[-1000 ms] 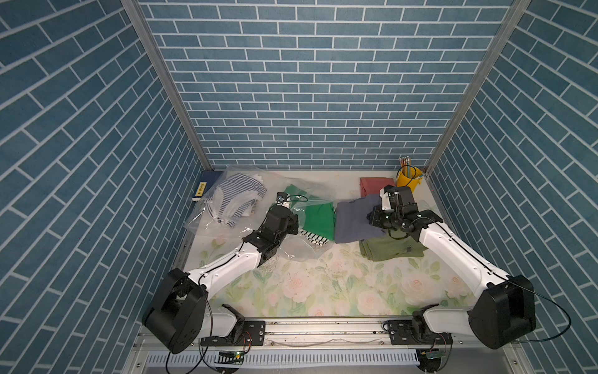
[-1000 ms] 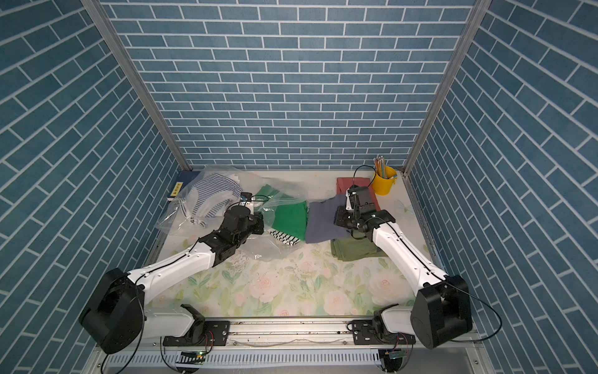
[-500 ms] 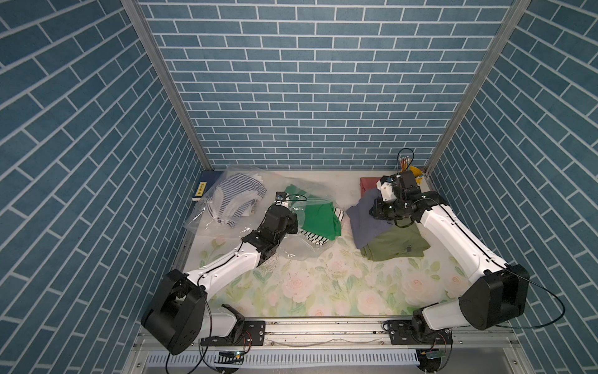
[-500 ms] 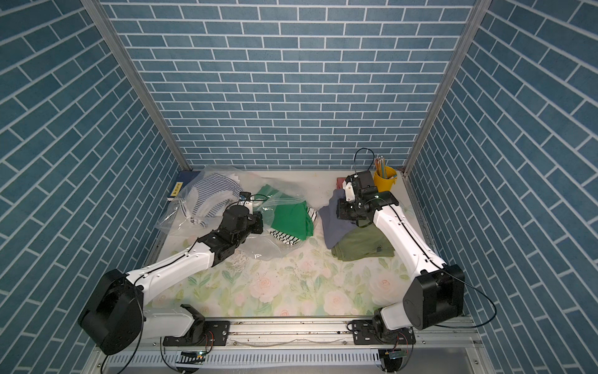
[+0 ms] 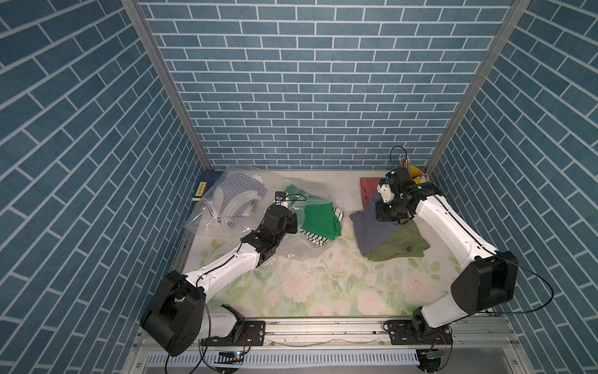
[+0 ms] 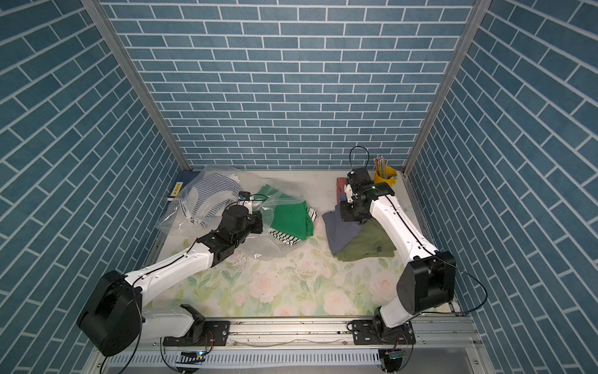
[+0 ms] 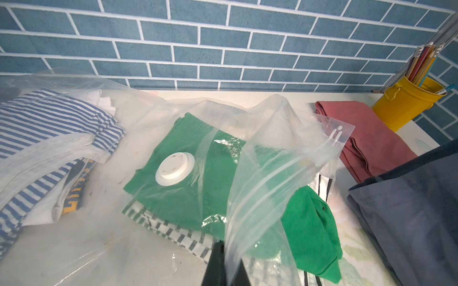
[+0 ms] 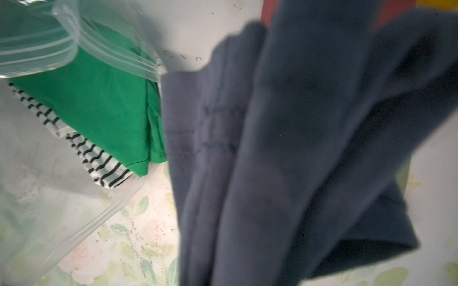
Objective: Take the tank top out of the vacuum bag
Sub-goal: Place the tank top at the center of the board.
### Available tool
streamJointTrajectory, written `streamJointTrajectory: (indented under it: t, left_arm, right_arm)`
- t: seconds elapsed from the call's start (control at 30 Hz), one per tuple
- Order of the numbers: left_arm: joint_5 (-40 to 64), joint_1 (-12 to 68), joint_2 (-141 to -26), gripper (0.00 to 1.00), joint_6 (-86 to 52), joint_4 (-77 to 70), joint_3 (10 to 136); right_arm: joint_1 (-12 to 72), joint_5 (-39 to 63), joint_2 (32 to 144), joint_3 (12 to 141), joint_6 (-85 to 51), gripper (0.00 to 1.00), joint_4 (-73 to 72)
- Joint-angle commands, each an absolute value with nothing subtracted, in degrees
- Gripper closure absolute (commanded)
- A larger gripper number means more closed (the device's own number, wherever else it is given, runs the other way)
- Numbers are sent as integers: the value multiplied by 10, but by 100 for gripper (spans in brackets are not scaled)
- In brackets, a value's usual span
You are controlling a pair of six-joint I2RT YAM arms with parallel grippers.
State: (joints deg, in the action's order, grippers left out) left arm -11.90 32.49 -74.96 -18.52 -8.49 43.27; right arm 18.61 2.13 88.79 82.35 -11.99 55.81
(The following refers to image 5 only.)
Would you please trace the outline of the grey blue garment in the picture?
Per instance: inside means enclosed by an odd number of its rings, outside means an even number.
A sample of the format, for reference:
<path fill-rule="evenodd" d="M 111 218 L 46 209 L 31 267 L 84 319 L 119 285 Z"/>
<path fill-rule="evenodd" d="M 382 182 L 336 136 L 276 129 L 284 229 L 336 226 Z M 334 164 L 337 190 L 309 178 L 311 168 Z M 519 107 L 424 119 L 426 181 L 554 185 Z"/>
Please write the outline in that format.
<path fill-rule="evenodd" d="M 378 202 L 382 202 L 382 198 L 379 193 L 375 193 L 370 196 L 370 202 L 364 210 L 350 215 L 358 249 L 364 256 L 399 229 L 396 222 L 379 221 L 376 218 L 375 207 Z"/>

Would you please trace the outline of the clear vacuum bag with valve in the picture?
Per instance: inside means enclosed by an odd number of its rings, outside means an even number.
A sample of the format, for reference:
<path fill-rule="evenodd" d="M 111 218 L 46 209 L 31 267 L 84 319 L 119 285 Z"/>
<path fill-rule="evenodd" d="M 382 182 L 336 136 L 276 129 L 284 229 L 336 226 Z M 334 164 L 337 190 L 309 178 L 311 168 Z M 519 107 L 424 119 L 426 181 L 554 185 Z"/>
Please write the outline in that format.
<path fill-rule="evenodd" d="M 321 182 L 268 174 L 268 187 L 285 193 L 280 203 L 297 216 L 297 233 L 285 236 L 277 254 L 290 260 L 319 257 L 342 236 L 345 210 Z"/>

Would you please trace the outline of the red garment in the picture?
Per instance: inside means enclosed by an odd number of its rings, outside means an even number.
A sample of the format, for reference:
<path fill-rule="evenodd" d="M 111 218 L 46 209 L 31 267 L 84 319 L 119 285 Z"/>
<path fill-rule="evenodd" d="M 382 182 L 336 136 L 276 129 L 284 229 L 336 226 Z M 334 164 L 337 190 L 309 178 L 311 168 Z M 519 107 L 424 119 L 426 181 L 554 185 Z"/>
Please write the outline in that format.
<path fill-rule="evenodd" d="M 360 178 L 361 202 L 364 208 L 372 201 L 383 201 L 378 188 L 386 182 L 383 178 Z"/>

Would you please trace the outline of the bright green garment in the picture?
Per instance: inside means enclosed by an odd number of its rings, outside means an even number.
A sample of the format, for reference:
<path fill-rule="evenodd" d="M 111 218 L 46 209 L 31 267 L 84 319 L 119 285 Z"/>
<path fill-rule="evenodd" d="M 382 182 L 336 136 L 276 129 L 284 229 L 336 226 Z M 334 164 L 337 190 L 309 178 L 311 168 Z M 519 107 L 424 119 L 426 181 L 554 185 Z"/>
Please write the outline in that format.
<path fill-rule="evenodd" d="M 289 209 L 296 213 L 299 231 L 305 230 L 334 241 L 342 234 L 342 224 L 336 219 L 334 202 L 327 196 L 316 196 L 295 185 L 288 185 L 285 192 L 291 203 Z"/>

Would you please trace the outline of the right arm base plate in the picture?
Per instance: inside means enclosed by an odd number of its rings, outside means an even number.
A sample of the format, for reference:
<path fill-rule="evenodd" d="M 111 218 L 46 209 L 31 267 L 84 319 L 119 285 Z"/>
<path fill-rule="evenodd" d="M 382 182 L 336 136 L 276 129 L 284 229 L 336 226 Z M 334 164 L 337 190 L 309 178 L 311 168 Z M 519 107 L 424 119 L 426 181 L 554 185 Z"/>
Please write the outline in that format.
<path fill-rule="evenodd" d="M 382 324 L 392 345 L 450 345 L 453 333 L 449 326 L 432 328 L 419 319 L 390 319 Z"/>

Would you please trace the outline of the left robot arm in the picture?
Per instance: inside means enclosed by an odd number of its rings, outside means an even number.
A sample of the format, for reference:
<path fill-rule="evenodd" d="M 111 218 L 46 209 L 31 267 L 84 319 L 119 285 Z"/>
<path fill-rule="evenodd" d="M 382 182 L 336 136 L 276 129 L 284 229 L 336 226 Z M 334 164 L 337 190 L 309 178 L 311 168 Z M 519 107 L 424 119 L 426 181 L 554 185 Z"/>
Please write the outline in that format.
<path fill-rule="evenodd" d="M 245 317 L 229 305 L 212 313 L 208 301 L 232 281 L 265 263 L 284 237 L 297 230 L 295 213 L 283 205 L 271 205 L 257 229 L 241 238 L 229 253 L 187 274 L 168 273 L 143 313 L 140 326 L 171 357 L 210 338 L 219 344 L 238 344 Z"/>

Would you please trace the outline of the striped black white garment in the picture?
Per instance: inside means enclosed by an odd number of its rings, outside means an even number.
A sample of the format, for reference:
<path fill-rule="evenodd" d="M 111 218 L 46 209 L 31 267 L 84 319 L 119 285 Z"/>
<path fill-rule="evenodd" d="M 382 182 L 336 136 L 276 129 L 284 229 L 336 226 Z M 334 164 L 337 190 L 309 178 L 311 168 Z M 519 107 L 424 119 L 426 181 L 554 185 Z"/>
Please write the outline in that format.
<path fill-rule="evenodd" d="M 334 214 L 339 223 L 342 224 L 344 219 L 344 211 L 341 210 L 339 207 L 335 207 Z M 314 246 L 325 246 L 330 241 L 328 240 L 328 238 L 316 235 L 312 232 L 307 232 L 305 230 L 300 230 L 299 232 L 305 237 L 305 239 L 309 243 L 313 244 Z"/>

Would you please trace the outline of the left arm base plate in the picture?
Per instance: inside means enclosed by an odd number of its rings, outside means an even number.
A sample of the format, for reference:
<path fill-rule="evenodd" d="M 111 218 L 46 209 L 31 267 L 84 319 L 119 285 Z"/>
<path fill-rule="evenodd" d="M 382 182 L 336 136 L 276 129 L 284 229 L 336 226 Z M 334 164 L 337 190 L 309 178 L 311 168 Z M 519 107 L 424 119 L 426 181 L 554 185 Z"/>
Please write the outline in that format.
<path fill-rule="evenodd" d="M 266 322 L 264 320 L 245 320 L 237 322 L 229 335 L 222 337 L 211 336 L 202 339 L 203 347 L 248 347 L 263 346 L 264 335 L 266 332 Z"/>

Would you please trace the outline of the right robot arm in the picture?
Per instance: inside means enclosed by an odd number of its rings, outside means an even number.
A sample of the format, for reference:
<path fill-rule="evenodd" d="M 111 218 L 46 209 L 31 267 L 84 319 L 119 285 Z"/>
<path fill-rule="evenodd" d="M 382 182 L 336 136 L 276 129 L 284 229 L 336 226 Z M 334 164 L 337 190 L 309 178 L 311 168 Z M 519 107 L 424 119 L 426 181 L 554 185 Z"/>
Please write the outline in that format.
<path fill-rule="evenodd" d="M 412 320 L 391 333 L 393 339 L 431 344 L 438 336 L 453 340 L 450 324 L 512 300 L 519 262 L 484 240 L 450 207 L 431 182 L 417 184 L 407 168 L 396 168 L 380 179 L 381 199 L 375 204 L 379 221 L 427 222 L 455 257 L 461 273 L 450 291 L 416 309 Z"/>

